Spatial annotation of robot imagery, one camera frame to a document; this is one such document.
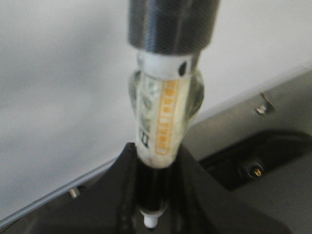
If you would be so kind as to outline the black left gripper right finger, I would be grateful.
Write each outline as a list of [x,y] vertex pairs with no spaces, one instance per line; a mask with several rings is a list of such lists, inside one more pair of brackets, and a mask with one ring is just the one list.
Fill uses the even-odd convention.
[[181,145],[161,170],[160,194],[169,202],[170,234],[290,234],[281,221],[235,198]]

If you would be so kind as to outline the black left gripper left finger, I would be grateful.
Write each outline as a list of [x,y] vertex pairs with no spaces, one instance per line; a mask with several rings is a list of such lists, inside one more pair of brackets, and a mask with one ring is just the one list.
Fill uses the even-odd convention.
[[127,143],[109,170],[89,190],[37,216],[25,234],[134,234],[137,153]]

